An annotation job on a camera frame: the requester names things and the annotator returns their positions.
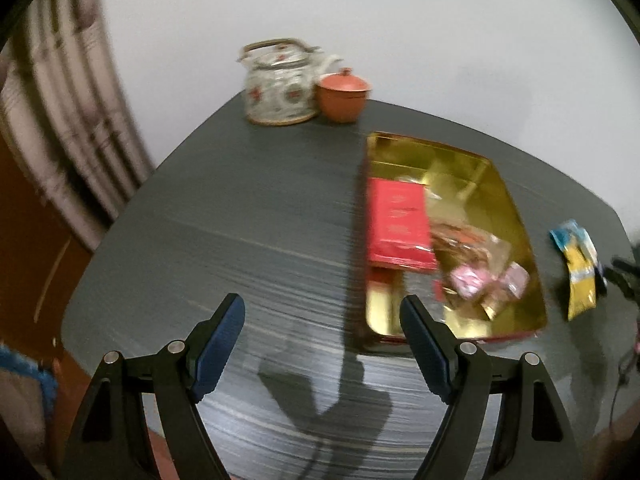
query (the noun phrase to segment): red package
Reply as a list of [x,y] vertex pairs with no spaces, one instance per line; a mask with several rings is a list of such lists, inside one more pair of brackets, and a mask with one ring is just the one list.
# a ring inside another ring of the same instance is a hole
[[438,268],[423,185],[369,179],[369,261],[383,267]]

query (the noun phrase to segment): teapot handle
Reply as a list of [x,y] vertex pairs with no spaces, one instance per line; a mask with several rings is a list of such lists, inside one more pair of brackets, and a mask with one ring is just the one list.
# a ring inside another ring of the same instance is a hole
[[249,55],[249,52],[255,50],[257,48],[263,48],[265,46],[276,46],[281,43],[294,44],[300,47],[305,52],[314,52],[317,47],[308,46],[304,41],[296,40],[295,38],[279,38],[277,40],[266,40],[266,41],[258,41],[257,43],[250,43],[240,51],[240,59],[238,61],[242,61],[245,57]]

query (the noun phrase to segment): screw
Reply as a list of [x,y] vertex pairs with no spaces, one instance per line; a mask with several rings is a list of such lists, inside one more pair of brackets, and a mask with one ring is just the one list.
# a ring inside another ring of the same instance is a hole
[[166,346],[166,349],[169,351],[170,354],[179,354],[184,350],[184,341],[180,341],[179,339],[176,341],[171,341]]
[[465,341],[463,343],[460,343],[460,350],[464,354],[473,355],[476,353],[476,350],[478,350],[478,347],[473,343],[470,343],[469,341]]
[[524,354],[524,360],[532,366],[535,366],[540,362],[540,358],[533,352],[527,352]]
[[111,352],[107,352],[102,360],[108,365],[114,364],[120,358],[120,354],[118,354],[115,350],[111,350]]

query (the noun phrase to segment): gray table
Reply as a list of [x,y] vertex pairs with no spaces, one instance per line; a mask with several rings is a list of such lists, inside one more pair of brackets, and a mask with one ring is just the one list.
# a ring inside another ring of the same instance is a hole
[[[220,108],[168,157],[100,245],[66,310],[67,350],[92,374],[111,349],[137,356],[185,337],[227,292],[238,292],[247,306],[244,329],[218,388],[199,405],[228,470],[260,480],[412,478],[445,407],[413,360],[358,354],[350,342],[350,323],[363,308],[354,247],[372,130],[446,142],[494,161],[532,241],[548,327],[486,348],[514,358],[537,352],[583,444],[608,423],[636,310],[613,291],[595,311],[564,322],[555,294],[564,263],[548,230],[575,218],[604,260],[631,256],[617,215],[500,140],[375,101],[359,124],[338,127],[322,119],[253,126],[240,96]],[[633,377],[616,411],[638,397]],[[482,475],[498,402],[492,397],[488,406],[468,478]]]

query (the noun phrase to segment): blue cloth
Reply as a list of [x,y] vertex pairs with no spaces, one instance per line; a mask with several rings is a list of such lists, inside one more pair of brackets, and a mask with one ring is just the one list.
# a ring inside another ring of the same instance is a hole
[[2,344],[0,344],[0,368],[23,377],[36,379],[40,383],[42,391],[44,416],[48,420],[53,415],[53,407],[58,394],[58,382],[51,373],[40,370],[36,361],[18,354]]

